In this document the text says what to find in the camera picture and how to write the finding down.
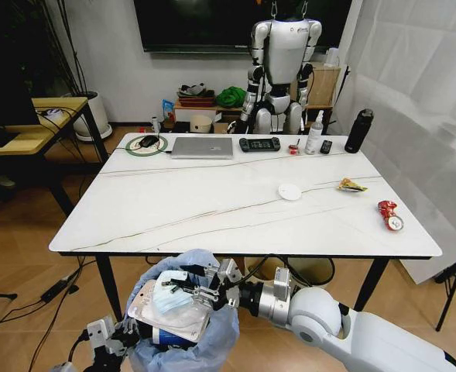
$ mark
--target white robot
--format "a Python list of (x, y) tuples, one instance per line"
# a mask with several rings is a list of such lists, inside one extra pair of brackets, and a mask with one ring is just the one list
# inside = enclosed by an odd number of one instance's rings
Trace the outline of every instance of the white robot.
[[(253, 316), (268, 319), (308, 346), (332, 355), (350, 372), (456, 372), (456, 359), (439, 347), (377, 315), (350, 309), (324, 289), (303, 288), (292, 295), (294, 286), (287, 268), (276, 269), (272, 284), (249, 282), (233, 259), (223, 260), (220, 267), (182, 268), (211, 279), (208, 290), (218, 292), (211, 303), (214, 310), (224, 305), (233, 311), (238, 306), (247, 308)], [(126, 349), (139, 341), (136, 331), (116, 330), (110, 316), (90, 323), (86, 333), (94, 350), (94, 364), (87, 372), (120, 371)], [(66, 362), (51, 372), (76, 369)]]
[[(285, 134), (298, 134), (302, 112), (307, 105), (307, 82), (312, 73), (310, 57), (322, 32), (318, 21), (305, 19), (307, 0), (303, 2), (301, 17), (295, 18), (291, 9), (293, 1), (273, 0), (274, 19), (258, 22), (252, 29), (250, 54), (253, 66), (249, 69), (249, 86), (240, 119), (230, 128), (230, 133), (269, 134), (272, 116), (286, 114), (283, 126)], [(272, 89), (260, 100), (261, 80), (270, 83)], [(297, 101), (292, 102), (288, 93), (290, 84), (298, 77)]]

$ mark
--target monitor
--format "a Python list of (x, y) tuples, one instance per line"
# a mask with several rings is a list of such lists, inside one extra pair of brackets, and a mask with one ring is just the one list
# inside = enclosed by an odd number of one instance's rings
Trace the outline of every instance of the monitor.
[(39, 118), (22, 79), (21, 67), (8, 49), (0, 47), (0, 147), (18, 135), (15, 131), (6, 132), (6, 126), (37, 124)]
[[(248, 53), (255, 23), (272, 19), (270, 0), (135, 0), (145, 51)], [(323, 25), (316, 50), (338, 47), (351, 0), (309, 0), (307, 18)]]

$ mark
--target yellow wrapper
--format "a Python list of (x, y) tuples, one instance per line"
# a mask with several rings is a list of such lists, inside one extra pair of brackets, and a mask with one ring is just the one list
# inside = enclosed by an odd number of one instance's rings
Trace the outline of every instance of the yellow wrapper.
[(364, 187), (356, 184), (349, 178), (343, 178), (343, 181), (341, 181), (339, 183), (338, 189), (342, 190), (342, 191), (350, 191), (350, 192), (362, 192), (362, 191), (367, 190), (367, 188), (364, 188)]

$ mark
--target bottle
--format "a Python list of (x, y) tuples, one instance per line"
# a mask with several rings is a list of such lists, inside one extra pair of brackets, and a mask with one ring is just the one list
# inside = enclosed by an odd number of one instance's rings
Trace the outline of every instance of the bottle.
[(319, 146), (319, 142), (322, 136), (322, 129), (324, 126), (322, 125), (322, 116), (324, 115), (324, 111), (320, 110), (319, 115), (317, 115), (317, 119), (315, 119), (315, 123), (312, 124), (310, 130), (308, 131), (307, 143), (305, 144), (305, 152), (308, 154), (313, 154), (317, 151), (317, 147)]
[(159, 124), (159, 121), (157, 120), (157, 116), (152, 117), (152, 127), (153, 127), (154, 133), (160, 132), (160, 124)]
[(370, 108), (365, 108), (358, 113), (357, 119), (355, 119), (350, 135), (348, 136), (348, 141), (345, 144), (346, 152), (357, 153), (360, 150), (360, 146), (369, 132), (373, 119), (374, 112)]

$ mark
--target light blue plastic bag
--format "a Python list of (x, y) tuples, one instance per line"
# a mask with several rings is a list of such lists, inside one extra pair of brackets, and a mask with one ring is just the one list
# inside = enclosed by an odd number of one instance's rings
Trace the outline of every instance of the light blue plastic bag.
[[(209, 263), (219, 265), (212, 253), (206, 250), (191, 250), (178, 257), (168, 257), (160, 261), (140, 277), (129, 296), (126, 311), (143, 285), (150, 279), (157, 279), (162, 271), (177, 270), (183, 265), (207, 266)], [(205, 277), (191, 274), (190, 278), (199, 285), (208, 285)], [(135, 372), (217, 371), (228, 358), (239, 334), (238, 312), (225, 305), (211, 313), (209, 325), (196, 346), (188, 350), (168, 350), (161, 353), (150, 339), (141, 339), (129, 352), (129, 359)]]

